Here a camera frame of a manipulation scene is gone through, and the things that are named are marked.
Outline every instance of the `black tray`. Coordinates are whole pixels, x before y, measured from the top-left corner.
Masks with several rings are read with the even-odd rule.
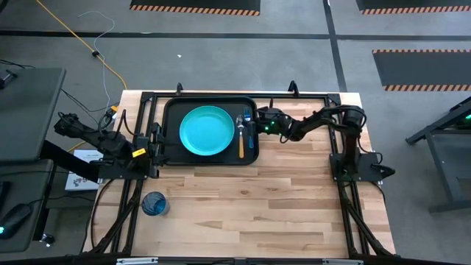
[[[236,125],[238,115],[244,117],[244,108],[251,110],[251,117],[257,110],[255,102],[246,96],[196,96],[176,97],[170,99],[163,109],[162,134],[170,143],[161,149],[161,154],[167,156],[167,165],[192,166],[192,165],[248,165],[258,157],[258,134],[254,133],[254,148],[249,148],[249,136],[247,128],[243,130],[244,158],[238,157],[238,129],[234,130],[234,138],[229,146],[219,154],[210,156],[195,155],[188,151],[180,140],[180,124],[190,111],[201,106],[216,106],[227,111]]]

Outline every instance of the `computer mouse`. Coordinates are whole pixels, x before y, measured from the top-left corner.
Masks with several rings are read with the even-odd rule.
[[[15,235],[24,220],[31,214],[32,209],[27,204],[18,204],[11,208],[0,219],[0,239],[8,239]]]

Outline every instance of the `butcher block tabletop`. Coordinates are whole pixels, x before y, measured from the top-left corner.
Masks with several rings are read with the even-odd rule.
[[[135,127],[142,92],[122,94],[117,120],[126,110],[130,128]],[[340,96],[344,105],[361,106],[358,93]],[[155,121],[160,124],[168,100],[161,98],[157,102]],[[257,107],[269,103],[269,99],[254,100]],[[275,107],[295,119],[309,116],[323,106],[321,99],[275,99]],[[132,140],[126,130],[121,133]],[[145,180],[141,199],[149,192],[159,191],[169,200],[170,211],[166,216],[147,216],[139,209],[132,256],[347,258],[339,192],[330,175],[327,127],[309,132],[299,142],[281,144],[279,136],[265,134],[259,135],[259,141],[258,159],[248,166],[164,166],[159,179]],[[361,145],[371,149],[366,126]],[[123,180],[115,180],[99,201],[94,220],[95,242],[116,219],[123,184]],[[366,224],[381,244],[394,252],[378,188],[371,183],[358,183],[358,193]],[[126,222],[121,233],[120,247],[124,245],[127,225]],[[359,250],[356,225],[353,234]],[[90,248],[88,238],[83,250]]]

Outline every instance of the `paper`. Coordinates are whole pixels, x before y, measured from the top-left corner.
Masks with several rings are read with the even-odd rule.
[[[96,150],[74,150],[74,156],[81,160],[90,163],[93,160],[99,160],[103,158],[103,154]],[[99,184],[87,180],[84,177],[77,176],[75,173],[69,172],[67,177],[67,183],[65,183],[66,191],[90,191],[97,190]]]

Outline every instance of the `gray floor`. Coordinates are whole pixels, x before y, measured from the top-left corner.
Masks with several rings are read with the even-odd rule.
[[[99,10],[116,21],[116,32],[288,33],[327,34],[322,0],[262,0],[261,16],[175,14],[129,11],[129,0],[44,0],[73,29],[104,31],[110,25]],[[361,15],[355,0],[330,0],[337,34],[342,35],[471,35],[471,13]],[[1,29],[63,31],[32,0],[12,1],[0,15]],[[103,38],[98,46],[130,89],[175,88],[284,91],[296,80],[303,91],[339,91],[329,40]],[[349,92],[361,93],[368,130],[384,164],[396,168],[385,181],[386,206],[399,255],[468,264],[471,261],[471,210],[429,214],[445,202],[445,193],[425,143],[408,146],[404,138],[471,96],[467,92],[385,92],[373,49],[469,49],[471,42],[339,41]],[[89,108],[105,105],[102,67],[73,38],[0,37],[0,58],[37,67],[64,67],[63,88]],[[122,85],[107,74],[111,101]],[[56,111],[82,113],[62,96]],[[84,113],[80,118],[92,124]],[[48,139],[63,148],[76,141],[56,135]],[[89,209],[60,210],[49,220],[57,244],[44,250],[32,245],[28,257],[79,252]],[[0,259],[19,255],[0,255]]]

